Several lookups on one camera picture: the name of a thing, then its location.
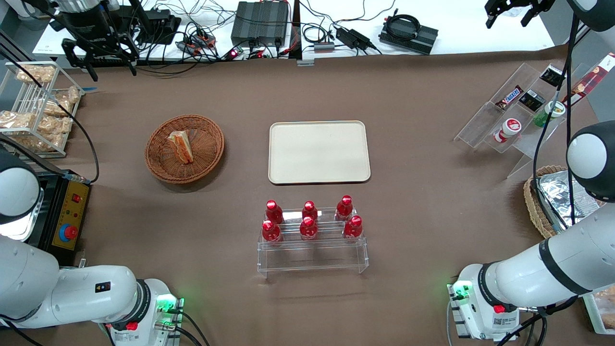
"acrylic shelf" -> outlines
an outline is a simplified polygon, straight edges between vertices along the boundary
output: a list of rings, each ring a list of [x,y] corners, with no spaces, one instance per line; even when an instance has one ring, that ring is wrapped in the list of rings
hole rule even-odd
[[[259,231],[257,270],[265,277],[270,272],[339,268],[362,273],[369,266],[365,231],[358,238],[343,238],[344,221],[335,219],[334,207],[319,208],[315,240],[301,239],[301,209],[285,209],[283,217],[282,241],[267,242]]]

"round wicker basket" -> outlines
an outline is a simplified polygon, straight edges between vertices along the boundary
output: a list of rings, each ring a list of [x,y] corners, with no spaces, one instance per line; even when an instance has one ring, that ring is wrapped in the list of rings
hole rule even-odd
[[[173,131],[186,131],[194,162],[182,163],[167,140]],[[150,136],[145,148],[145,163],[154,176],[173,184],[190,183],[203,178],[218,164],[224,151],[224,135],[211,119],[200,115],[182,115],[166,121]]]
[[[545,174],[557,173],[561,171],[565,171],[566,167],[561,166],[544,166],[536,171],[537,177],[542,177]],[[551,223],[547,219],[547,216],[542,211],[540,206],[540,202],[538,201],[538,197],[534,192],[534,189],[531,188],[532,181],[534,177],[530,177],[528,181],[523,185],[523,197],[525,197],[525,204],[528,206],[528,212],[530,212],[530,219],[538,232],[542,234],[542,236],[546,238],[550,238],[557,233],[551,226]]]

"acrylic display stand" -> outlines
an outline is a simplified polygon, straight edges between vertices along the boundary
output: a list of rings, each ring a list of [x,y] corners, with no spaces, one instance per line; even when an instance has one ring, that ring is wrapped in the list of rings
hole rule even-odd
[[[583,64],[575,69],[573,72],[573,85],[585,75],[588,69],[588,66]],[[530,89],[544,97],[547,100],[546,103],[554,99],[557,88],[540,79],[540,75],[542,75],[541,71],[536,70],[526,63],[522,64],[495,95],[493,95],[491,100],[486,102],[484,106],[476,112],[474,117],[472,117],[466,126],[457,134],[454,140],[462,140],[472,148],[477,148],[481,143],[485,143],[498,153],[503,153],[511,147],[523,153],[523,157],[512,169],[508,177],[532,162],[534,152],[536,151],[536,145],[538,144],[538,139],[542,132],[542,127],[534,125],[532,120],[536,114],[542,112],[544,105],[541,106],[538,111],[532,112],[524,104],[519,103],[519,99]],[[566,94],[565,83],[566,82],[564,82],[564,87],[562,87],[560,91],[559,100]],[[516,86],[520,86],[521,89],[523,89],[521,95],[508,104],[505,110],[497,107],[495,104],[504,99],[504,97],[512,92]],[[509,118],[514,118],[521,122],[521,132],[509,138],[504,143],[498,143],[493,139],[493,133]],[[551,137],[556,128],[564,121],[566,121],[566,116],[553,118],[549,122],[542,144]]]
[[[282,241],[269,243],[259,232],[257,270],[265,277],[270,272],[336,268],[354,268],[362,273],[369,266],[365,231],[358,238],[343,238],[344,221],[335,220],[334,207],[318,209],[315,240],[301,239],[301,209],[284,209],[283,217]]]

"aluminum foil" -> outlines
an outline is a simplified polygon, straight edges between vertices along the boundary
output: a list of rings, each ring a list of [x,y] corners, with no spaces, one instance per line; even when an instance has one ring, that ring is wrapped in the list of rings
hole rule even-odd
[[[572,226],[568,191],[568,171],[546,174],[538,178],[538,190],[541,194],[539,197],[545,209],[550,207],[550,210],[546,210],[545,214],[553,223],[555,230],[560,232]],[[574,216],[576,222],[581,221],[600,207],[596,200],[585,192],[585,188],[581,186],[574,177],[573,193]]]

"red button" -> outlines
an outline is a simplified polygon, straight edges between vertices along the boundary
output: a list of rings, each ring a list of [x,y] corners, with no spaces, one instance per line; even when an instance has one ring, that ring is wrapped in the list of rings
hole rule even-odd
[[[75,226],[66,227],[66,229],[64,230],[64,237],[66,237],[66,239],[68,240],[73,240],[77,238],[77,227]]]

